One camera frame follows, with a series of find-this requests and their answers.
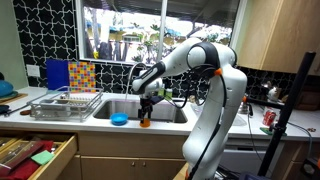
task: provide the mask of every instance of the kitchen counter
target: kitchen counter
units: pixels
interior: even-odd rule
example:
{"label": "kitchen counter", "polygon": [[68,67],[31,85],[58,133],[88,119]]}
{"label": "kitchen counter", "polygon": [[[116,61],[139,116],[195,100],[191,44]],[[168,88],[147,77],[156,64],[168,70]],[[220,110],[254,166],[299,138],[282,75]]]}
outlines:
{"label": "kitchen counter", "polygon": [[[11,109],[19,108],[26,104],[26,102],[42,95],[47,92],[45,88],[27,87],[18,90],[20,93],[27,93],[28,96],[20,100],[9,103]],[[108,99],[124,99],[124,94],[104,93],[102,101]],[[136,95],[128,95],[128,99],[139,100]],[[184,124],[173,124],[163,122],[151,122],[151,126],[148,128],[141,128],[139,121],[128,121],[123,126],[114,126],[110,120],[96,119],[93,115],[99,109],[99,107],[84,121],[54,121],[54,120],[35,120],[35,118],[29,116],[21,116],[19,112],[13,113],[10,117],[0,116],[0,128],[8,129],[28,129],[28,130],[58,130],[58,131],[100,131],[100,132],[127,132],[127,133],[148,133],[148,134],[167,134],[167,135],[188,135],[198,119],[197,115],[192,110],[192,106],[188,103],[183,108],[183,113],[188,122]],[[259,106],[253,107],[254,115],[250,117],[251,133],[255,139],[269,139],[271,136],[267,136],[259,128],[265,127],[262,124],[262,108]],[[320,123],[319,121],[320,111],[297,111],[294,110],[291,114],[289,122],[304,128],[315,128],[316,132],[311,132],[314,141],[320,141]],[[242,122],[246,122],[242,126],[232,126],[229,130],[229,137],[232,138],[250,138],[250,131],[248,126],[247,115],[238,114],[238,118]],[[307,141],[308,136],[305,132],[287,125],[286,133],[288,136],[283,137],[283,140],[301,140]]]}

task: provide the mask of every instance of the red soda can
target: red soda can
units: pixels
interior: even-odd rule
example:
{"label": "red soda can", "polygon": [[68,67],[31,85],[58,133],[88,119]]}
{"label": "red soda can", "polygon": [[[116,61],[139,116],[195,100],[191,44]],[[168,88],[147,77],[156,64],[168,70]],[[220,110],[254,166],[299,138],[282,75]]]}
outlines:
{"label": "red soda can", "polygon": [[266,114],[264,115],[262,123],[266,126],[270,126],[273,121],[275,120],[277,114],[273,111],[267,111]]}

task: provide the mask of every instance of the window frame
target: window frame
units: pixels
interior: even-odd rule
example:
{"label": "window frame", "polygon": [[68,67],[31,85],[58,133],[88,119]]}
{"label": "window frame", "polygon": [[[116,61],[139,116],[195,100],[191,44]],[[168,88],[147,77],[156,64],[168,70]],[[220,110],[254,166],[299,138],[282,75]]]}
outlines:
{"label": "window frame", "polygon": [[[166,7],[163,5],[162,0],[162,7],[161,12],[163,8],[167,10]],[[247,0],[239,0],[239,6],[237,10],[237,15],[235,19],[235,23],[232,29],[231,39],[230,39],[230,46],[232,49],[236,49],[236,46],[238,45],[238,38],[241,30],[241,24],[244,18],[245,10],[247,7]],[[105,59],[94,59],[94,58],[87,58],[84,57],[86,47],[85,47],[85,38],[84,38],[84,31],[85,31],[85,23],[84,23],[84,9],[83,9],[83,0],[77,0],[76,1],[76,22],[77,22],[77,40],[78,40],[78,52],[79,52],[79,60],[81,61],[89,61],[89,62],[103,62],[103,63],[116,63],[116,64],[135,64],[135,62],[119,62],[119,61],[112,61],[112,60],[105,60]]]}

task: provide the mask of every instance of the dish rack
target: dish rack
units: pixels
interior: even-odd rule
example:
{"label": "dish rack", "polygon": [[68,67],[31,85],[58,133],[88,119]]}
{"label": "dish rack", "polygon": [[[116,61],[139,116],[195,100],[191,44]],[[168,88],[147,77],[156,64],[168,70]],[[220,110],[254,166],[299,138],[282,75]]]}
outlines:
{"label": "dish rack", "polygon": [[63,86],[28,102],[36,120],[83,122],[101,103],[102,89]]}

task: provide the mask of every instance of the kitchen sink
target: kitchen sink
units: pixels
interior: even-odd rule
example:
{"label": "kitchen sink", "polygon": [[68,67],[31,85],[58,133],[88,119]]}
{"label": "kitchen sink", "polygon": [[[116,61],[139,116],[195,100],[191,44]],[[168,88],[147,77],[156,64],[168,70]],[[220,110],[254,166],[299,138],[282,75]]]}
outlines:
{"label": "kitchen sink", "polygon": [[[126,109],[126,114],[128,114],[129,120],[140,120],[138,118],[139,108],[141,108],[140,101],[113,99],[105,101],[93,117],[97,119],[110,119],[110,116],[113,113],[124,112],[124,109]],[[187,122],[187,119],[184,117],[180,109],[169,103],[160,102],[153,106],[151,121],[183,124]]]}

